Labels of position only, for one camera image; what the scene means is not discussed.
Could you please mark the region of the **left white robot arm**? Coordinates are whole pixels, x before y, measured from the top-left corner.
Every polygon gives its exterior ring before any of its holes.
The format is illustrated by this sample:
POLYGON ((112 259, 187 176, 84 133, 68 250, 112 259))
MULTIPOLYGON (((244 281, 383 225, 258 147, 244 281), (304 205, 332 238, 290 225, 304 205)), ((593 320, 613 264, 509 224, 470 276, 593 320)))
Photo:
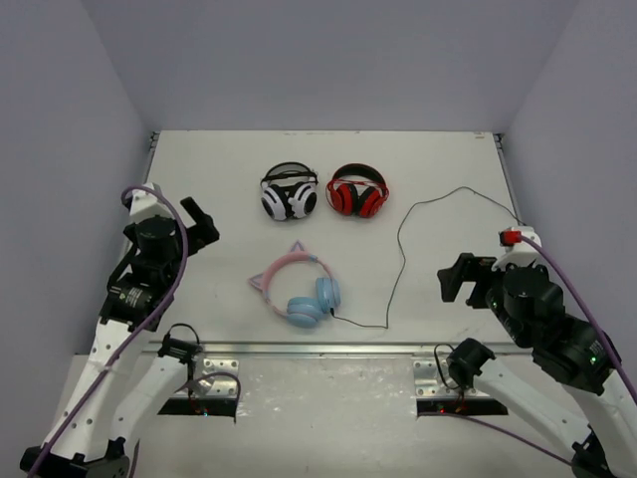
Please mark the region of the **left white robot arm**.
POLYGON ((127 476, 148 423, 194 377, 199 342, 166 335, 143 377, 129 381, 174 299, 187 259, 220 234, 191 197, 180 202, 194 221, 190 227, 149 187, 125 192, 122 202, 132 220, 124 229, 130 247, 108 279, 94 343, 62 416, 43 444, 21 458, 30 477, 127 476))

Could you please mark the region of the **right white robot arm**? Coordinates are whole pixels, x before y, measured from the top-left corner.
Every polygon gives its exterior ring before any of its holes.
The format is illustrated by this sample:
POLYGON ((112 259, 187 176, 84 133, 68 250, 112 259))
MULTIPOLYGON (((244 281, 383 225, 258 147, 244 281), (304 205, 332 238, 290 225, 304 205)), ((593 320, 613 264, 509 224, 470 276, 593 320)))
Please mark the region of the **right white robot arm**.
POLYGON ((463 340, 446 358, 459 390, 474 388, 504 405, 550 443, 577 477, 635 476, 636 401, 619 374, 620 361, 606 336, 566 312, 563 291, 545 266, 529 261, 500 268, 494 257, 462 253, 437 278, 445 303, 472 283, 468 306, 490 310, 581 412, 550 400, 475 339, 463 340))

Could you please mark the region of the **pink blue cat-ear headphones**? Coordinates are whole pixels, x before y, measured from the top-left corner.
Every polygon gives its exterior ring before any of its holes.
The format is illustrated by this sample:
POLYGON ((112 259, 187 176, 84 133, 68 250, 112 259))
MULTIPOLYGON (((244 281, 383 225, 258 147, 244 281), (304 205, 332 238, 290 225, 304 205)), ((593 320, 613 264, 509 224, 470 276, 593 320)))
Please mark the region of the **pink blue cat-ear headphones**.
POLYGON ((263 303, 279 318, 297 329, 314 329, 341 305, 341 287, 330 266, 297 240, 264 270, 247 280, 263 303), (301 276, 302 285, 293 286, 285 300, 274 295, 277 278, 288 269, 301 267, 318 272, 317 277, 301 276))

